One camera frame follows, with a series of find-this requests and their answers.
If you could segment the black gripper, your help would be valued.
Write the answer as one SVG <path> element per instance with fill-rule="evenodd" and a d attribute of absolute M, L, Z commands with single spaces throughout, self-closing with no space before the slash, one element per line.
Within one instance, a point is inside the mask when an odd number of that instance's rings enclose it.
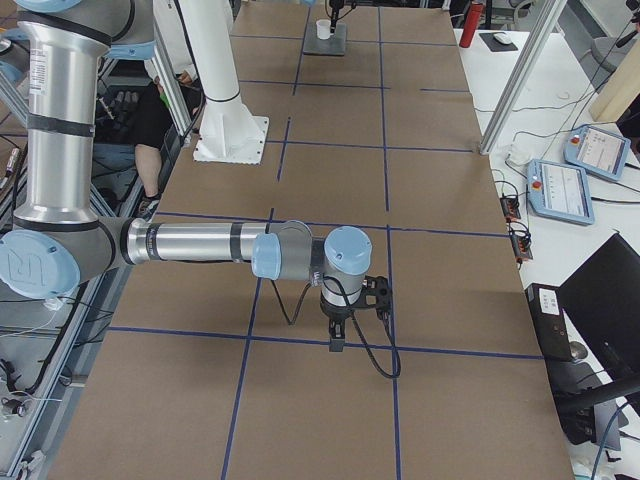
<path fill-rule="evenodd" d="M 345 322 L 353 314 L 353 309 L 322 301 L 321 310 L 329 320 L 329 351 L 342 352 L 346 340 Z"/>
<path fill-rule="evenodd" d="M 328 5 L 329 5 L 329 9 L 330 9 L 330 27 L 329 27 L 329 31 L 330 34 L 333 35 L 336 31 L 336 26 L 337 26 L 337 15 L 339 14 L 340 10 L 344 7 L 345 5 L 345 1 L 344 0 L 329 0 L 328 1 Z"/>

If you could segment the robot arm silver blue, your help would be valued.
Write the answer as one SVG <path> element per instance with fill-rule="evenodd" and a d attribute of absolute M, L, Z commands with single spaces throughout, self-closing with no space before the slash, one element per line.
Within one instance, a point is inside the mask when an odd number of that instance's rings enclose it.
<path fill-rule="evenodd" d="M 370 308 L 382 285 L 368 275 L 372 245 L 362 230 L 314 237 L 298 221 L 167 224 L 91 210 L 98 63 L 115 45 L 153 39 L 151 3 L 22 1 L 18 23 L 30 42 L 28 178 L 1 240 L 2 280 L 48 299 L 127 264 L 247 263 L 259 278 L 319 287 L 329 347 L 341 350 L 346 320 Z"/>

